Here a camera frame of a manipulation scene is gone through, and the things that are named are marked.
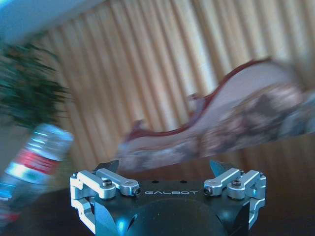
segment sofa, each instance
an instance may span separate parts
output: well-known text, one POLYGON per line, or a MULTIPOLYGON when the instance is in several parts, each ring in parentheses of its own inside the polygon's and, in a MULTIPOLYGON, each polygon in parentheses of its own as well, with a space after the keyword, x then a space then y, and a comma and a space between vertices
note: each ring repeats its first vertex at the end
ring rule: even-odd
POLYGON ((312 124, 292 128, 296 120, 312 119, 312 109, 303 108, 314 107, 312 96, 306 98, 292 67, 271 59, 249 61, 227 74, 211 94, 190 99, 194 111, 176 130, 154 132, 144 128, 143 121, 135 122, 115 156, 121 172, 176 164, 312 130, 312 124))

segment plastic water bottle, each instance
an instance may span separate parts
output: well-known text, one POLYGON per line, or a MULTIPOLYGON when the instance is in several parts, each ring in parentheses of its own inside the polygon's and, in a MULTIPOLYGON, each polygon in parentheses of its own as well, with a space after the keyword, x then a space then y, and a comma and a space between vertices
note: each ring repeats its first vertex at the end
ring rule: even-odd
POLYGON ((15 221, 23 207, 46 190, 47 182, 73 141, 54 125, 39 125, 0 180, 0 228, 15 221))

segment patterned sofa cushion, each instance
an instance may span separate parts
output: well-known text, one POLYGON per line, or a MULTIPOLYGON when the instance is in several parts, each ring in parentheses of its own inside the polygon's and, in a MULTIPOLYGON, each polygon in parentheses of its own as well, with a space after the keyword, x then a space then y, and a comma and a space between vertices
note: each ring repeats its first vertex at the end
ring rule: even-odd
POLYGON ((123 172, 143 171, 172 165, 196 158, 199 152, 197 135, 165 146, 140 148, 121 154, 119 170, 123 172))
POLYGON ((315 91, 305 94, 305 102, 281 124, 278 138, 315 132, 315 91))
POLYGON ((302 101, 295 84, 274 84, 254 92, 202 135, 200 157, 276 139, 281 122, 302 101))

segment beige curtain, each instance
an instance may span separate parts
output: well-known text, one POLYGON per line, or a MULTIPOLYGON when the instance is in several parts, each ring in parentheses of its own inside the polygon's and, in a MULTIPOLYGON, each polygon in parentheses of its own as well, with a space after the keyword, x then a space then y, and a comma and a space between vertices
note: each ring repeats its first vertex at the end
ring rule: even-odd
POLYGON ((61 109, 78 169, 113 159, 133 121, 156 131, 187 122, 186 97, 209 94, 251 59, 292 63, 315 85, 315 0, 107 0, 49 30, 61 109))

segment green leaves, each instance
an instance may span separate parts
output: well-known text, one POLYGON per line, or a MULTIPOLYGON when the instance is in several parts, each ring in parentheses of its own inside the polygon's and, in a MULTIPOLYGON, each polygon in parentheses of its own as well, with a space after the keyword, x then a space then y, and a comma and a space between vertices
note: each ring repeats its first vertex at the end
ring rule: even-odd
POLYGON ((45 65, 41 56, 45 53, 58 60, 57 56, 32 43, 1 46, 0 113, 29 129, 40 123, 55 123, 60 112, 56 103, 63 103, 68 93, 49 80, 55 69, 45 65))

